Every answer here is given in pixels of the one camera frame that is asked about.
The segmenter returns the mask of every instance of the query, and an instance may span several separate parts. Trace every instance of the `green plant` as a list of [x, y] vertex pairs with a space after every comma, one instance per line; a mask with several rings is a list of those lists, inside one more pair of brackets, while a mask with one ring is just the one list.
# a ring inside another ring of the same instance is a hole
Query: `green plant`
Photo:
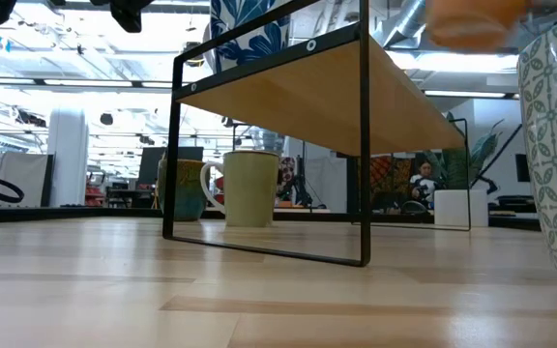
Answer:
[[[454, 120], [454, 116], [449, 112], [447, 119]], [[466, 151], [465, 148], [448, 149], [442, 151], [442, 156], [438, 158], [433, 152], [425, 151], [426, 158], [431, 162], [432, 176], [444, 185], [446, 189], [465, 189], [467, 184], [472, 184], [477, 179], [476, 176], [483, 169], [484, 162], [495, 152], [498, 146], [498, 138], [501, 132], [494, 133], [493, 130], [502, 121], [500, 120], [491, 127], [489, 133], [479, 139], [474, 145], [467, 160], [468, 170], [466, 172]], [[463, 134], [456, 123], [453, 125]]]

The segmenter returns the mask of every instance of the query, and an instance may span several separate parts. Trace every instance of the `cream mug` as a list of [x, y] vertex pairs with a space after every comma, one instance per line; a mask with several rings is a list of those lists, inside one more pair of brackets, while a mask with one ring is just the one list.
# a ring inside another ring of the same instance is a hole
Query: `cream mug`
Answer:
[[211, 167], [224, 176], [224, 206], [220, 204], [204, 180], [201, 188], [217, 209], [225, 214], [227, 226], [266, 227], [272, 224], [279, 156], [261, 151], [234, 151], [224, 154], [223, 164], [207, 162], [201, 168], [205, 178]]

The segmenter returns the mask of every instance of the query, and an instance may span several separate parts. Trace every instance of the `light wood tabletop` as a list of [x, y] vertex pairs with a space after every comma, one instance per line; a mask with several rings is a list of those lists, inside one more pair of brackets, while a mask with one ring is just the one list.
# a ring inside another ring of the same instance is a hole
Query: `light wood tabletop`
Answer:
[[[357, 257], [359, 226], [177, 223], [179, 235]], [[542, 234], [371, 228], [368, 267], [161, 237], [159, 218], [0, 223], [0, 347], [555, 347]]]

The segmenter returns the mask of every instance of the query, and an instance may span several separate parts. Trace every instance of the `wood grain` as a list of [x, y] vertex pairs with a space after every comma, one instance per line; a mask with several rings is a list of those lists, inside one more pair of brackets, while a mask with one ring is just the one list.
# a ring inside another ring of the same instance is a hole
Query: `wood grain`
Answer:
[[[463, 138], [370, 42], [371, 152], [463, 146]], [[358, 42], [203, 91], [180, 102], [344, 154], [360, 154]]]
[[[177, 223], [176, 233], [354, 256], [359, 227]], [[0, 224], [4, 347], [557, 348], [542, 234], [372, 227], [363, 269], [165, 241], [161, 220]]]

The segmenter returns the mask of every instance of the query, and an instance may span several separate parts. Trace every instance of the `ceiling pipe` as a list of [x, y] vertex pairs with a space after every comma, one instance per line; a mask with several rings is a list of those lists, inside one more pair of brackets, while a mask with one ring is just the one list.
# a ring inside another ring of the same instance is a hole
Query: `ceiling pipe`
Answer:
[[414, 38], [425, 27], [425, 0], [406, 0], [384, 47]]

